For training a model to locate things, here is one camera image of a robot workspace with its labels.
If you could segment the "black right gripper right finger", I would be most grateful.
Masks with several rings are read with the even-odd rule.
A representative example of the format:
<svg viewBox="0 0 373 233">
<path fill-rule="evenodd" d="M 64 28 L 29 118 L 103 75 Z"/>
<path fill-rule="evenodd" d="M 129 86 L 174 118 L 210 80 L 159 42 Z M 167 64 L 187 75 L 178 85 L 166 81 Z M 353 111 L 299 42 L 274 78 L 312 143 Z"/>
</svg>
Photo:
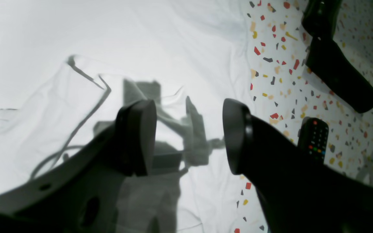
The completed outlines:
<svg viewBox="0 0 373 233">
<path fill-rule="evenodd" d="M 373 233 L 373 188 L 320 165 L 248 107 L 225 99 L 229 168 L 255 186 L 272 233 Z"/>
</svg>

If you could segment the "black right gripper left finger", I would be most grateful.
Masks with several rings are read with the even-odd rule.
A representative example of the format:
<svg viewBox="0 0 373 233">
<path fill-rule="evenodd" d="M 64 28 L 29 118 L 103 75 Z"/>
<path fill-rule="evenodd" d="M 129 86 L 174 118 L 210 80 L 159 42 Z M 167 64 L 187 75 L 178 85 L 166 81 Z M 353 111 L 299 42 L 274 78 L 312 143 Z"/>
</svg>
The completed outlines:
<svg viewBox="0 0 373 233">
<path fill-rule="evenodd" d="M 69 160 L 0 195 L 0 233 L 106 233 L 125 178 L 151 170 L 156 123 L 153 100 L 122 107 Z"/>
</svg>

